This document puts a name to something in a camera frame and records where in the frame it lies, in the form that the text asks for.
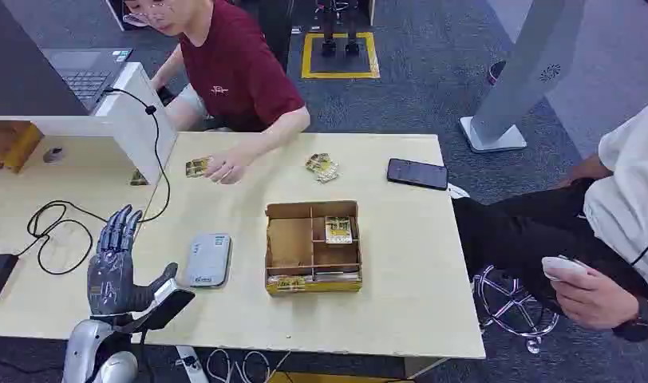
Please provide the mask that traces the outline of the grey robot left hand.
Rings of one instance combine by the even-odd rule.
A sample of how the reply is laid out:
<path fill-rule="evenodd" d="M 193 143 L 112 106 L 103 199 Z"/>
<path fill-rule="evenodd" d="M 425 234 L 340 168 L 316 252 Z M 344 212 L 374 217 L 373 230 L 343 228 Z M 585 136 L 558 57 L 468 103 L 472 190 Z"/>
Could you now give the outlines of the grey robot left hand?
<path fill-rule="evenodd" d="M 96 254 L 89 260 L 87 298 L 94 316 L 116 316 L 147 310 L 156 292 L 175 278 L 178 264 L 169 263 L 147 286 L 134 283 L 132 248 L 143 212 L 130 204 L 116 211 L 102 228 Z"/>

